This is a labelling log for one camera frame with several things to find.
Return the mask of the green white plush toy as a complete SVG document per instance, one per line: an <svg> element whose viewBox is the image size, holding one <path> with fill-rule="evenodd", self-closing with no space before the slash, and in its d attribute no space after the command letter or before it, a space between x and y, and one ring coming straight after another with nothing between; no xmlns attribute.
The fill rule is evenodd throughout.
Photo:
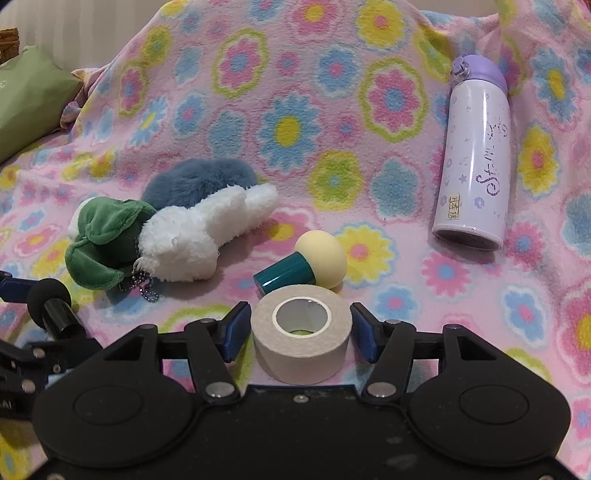
<svg viewBox="0 0 591 480"><path fill-rule="evenodd" d="M72 280L89 290L110 290L131 275L138 237L156 210L140 200L94 197L75 211L64 261Z"/></svg>

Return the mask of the green cushion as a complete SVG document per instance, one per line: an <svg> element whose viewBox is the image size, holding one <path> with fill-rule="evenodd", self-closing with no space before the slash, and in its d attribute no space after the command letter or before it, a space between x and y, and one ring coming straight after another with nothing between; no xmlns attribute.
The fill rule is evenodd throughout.
<svg viewBox="0 0 591 480"><path fill-rule="evenodd" d="M1 160L9 160L60 126L83 82L36 46L1 66Z"/></svg>

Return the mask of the pink floral fleece blanket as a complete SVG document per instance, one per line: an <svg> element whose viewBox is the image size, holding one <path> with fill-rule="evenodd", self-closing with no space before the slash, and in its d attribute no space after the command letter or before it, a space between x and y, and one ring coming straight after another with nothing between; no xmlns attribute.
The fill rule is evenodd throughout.
<svg viewBox="0 0 591 480"><path fill-rule="evenodd" d="M453 60L508 83L512 194L501 251L433 237ZM91 335L178 331L256 302L253 274L308 230L341 243L339 293L422 331L458 323L560 389L560 458L590 475L590 7L501 1L463 18L407 1L171 1L105 67L81 71L65 131L1 170L1 267L63 282ZM207 282L91 291L68 274L67 227L95 196L137 199L187 159L239 159L280 192L270 222Z"/></svg>

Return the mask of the beige tape roll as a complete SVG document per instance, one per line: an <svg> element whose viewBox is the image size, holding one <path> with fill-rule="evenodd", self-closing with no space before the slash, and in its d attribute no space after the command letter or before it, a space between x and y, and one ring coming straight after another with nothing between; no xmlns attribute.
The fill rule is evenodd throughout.
<svg viewBox="0 0 591 480"><path fill-rule="evenodd" d="M259 364L276 380L314 385L342 369L353 328L345 300L331 290L294 285L259 300L252 312Z"/></svg>

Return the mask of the purple thermos bottle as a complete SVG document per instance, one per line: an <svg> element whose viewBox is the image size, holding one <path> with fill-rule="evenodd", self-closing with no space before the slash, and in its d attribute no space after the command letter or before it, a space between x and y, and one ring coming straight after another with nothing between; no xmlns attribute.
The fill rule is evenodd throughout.
<svg viewBox="0 0 591 480"><path fill-rule="evenodd" d="M502 248L511 191L508 86L482 55L456 58L451 69L447 138L432 233L479 249Z"/></svg>

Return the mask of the black round foam pad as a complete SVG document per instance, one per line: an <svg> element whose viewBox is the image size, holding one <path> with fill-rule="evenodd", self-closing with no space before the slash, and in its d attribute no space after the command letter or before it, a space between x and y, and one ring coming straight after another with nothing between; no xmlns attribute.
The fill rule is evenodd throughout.
<svg viewBox="0 0 591 480"><path fill-rule="evenodd" d="M71 306L71 296L66 286L57 279L45 278L36 281L29 290L26 298L27 310L33 322L43 330L44 305L49 300L60 300Z"/></svg>

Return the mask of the white fluffy plush toy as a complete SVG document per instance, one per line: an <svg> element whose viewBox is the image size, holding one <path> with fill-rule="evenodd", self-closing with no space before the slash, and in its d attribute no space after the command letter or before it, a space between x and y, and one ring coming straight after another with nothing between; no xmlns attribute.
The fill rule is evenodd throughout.
<svg viewBox="0 0 591 480"><path fill-rule="evenodd" d="M266 222L278 203L279 191L264 183L227 186L190 208L165 207L143 224L133 269L160 281L207 280L219 248Z"/></svg>

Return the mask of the yellow teal makeup sponge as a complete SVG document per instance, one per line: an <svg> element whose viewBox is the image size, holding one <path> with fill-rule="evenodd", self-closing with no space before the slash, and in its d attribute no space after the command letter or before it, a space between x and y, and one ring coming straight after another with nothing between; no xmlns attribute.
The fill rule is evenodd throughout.
<svg viewBox="0 0 591 480"><path fill-rule="evenodd" d="M348 271L348 259L339 240L322 230L305 232L294 252L253 275L263 295L290 285L338 287Z"/></svg>

